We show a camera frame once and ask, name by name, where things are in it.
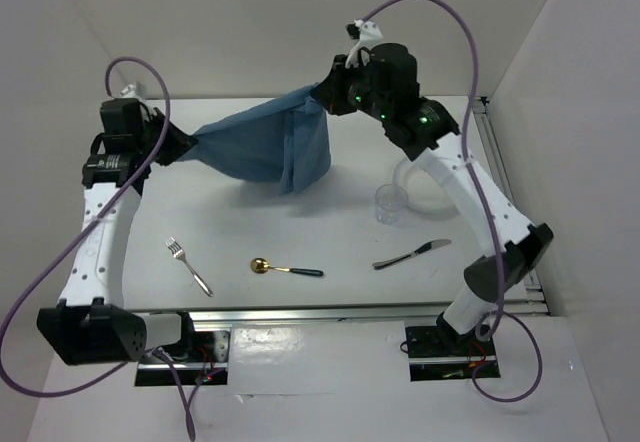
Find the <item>blue cloth napkin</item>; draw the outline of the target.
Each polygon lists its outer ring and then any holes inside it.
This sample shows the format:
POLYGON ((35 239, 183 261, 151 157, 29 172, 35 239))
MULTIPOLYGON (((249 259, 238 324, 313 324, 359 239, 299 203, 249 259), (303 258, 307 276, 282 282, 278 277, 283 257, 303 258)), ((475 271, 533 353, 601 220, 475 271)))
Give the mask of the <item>blue cloth napkin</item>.
POLYGON ((301 193, 331 167, 325 109, 306 86, 220 121, 192 136, 183 157, 251 183, 274 183, 282 195, 301 193))

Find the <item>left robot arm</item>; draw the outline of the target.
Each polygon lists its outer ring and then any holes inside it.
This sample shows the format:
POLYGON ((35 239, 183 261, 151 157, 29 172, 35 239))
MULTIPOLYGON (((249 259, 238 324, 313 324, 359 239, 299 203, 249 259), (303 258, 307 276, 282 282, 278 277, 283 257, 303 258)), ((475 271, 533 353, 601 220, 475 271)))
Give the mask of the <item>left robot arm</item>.
POLYGON ((53 308, 43 308, 37 327, 68 365, 138 362, 161 346, 176 361, 196 352, 197 336, 179 312, 135 314, 124 307, 123 273, 129 234, 140 206, 146 159, 160 165, 192 147, 171 127, 159 152, 152 151, 163 114, 135 98, 113 99, 100 108, 103 131, 82 168, 83 228, 67 283, 53 308))

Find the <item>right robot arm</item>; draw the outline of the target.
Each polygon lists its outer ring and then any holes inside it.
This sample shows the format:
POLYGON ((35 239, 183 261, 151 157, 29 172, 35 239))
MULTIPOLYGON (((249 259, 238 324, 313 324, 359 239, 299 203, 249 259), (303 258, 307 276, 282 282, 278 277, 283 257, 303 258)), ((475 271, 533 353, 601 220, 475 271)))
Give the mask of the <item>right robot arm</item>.
POLYGON ((441 350, 460 353, 500 295, 536 267, 553 239, 551 228, 519 212, 464 149, 453 116, 420 96, 417 61, 405 46, 383 43, 335 56, 312 96, 331 115, 360 111, 380 121, 387 139, 431 176, 472 228, 482 255, 465 269, 465 284, 436 331, 441 350))

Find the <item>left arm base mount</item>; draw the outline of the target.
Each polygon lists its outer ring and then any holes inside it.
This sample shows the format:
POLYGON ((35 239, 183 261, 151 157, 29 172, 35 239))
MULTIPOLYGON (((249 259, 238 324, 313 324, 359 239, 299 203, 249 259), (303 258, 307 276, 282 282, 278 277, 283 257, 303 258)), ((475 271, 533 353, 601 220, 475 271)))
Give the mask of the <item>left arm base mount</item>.
MULTIPOLYGON (((164 347, 182 385, 222 386, 228 382, 231 330, 229 328, 192 332, 185 340, 164 347)), ((169 365, 156 355, 148 355, 136 369, 136 387, 175 385, 169 365)))

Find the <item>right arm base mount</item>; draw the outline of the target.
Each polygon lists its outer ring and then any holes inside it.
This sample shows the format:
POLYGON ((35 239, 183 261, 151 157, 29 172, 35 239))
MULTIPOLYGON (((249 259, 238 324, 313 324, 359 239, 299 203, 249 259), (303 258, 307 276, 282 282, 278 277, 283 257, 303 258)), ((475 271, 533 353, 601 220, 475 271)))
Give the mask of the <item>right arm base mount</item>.
POLYGON ((408 357, 412 382, 500 378, 500 368, 492 341, 478 341, 474 335, 454 348, 439 338, 435 326, 409 326, 399 349, 408 357))

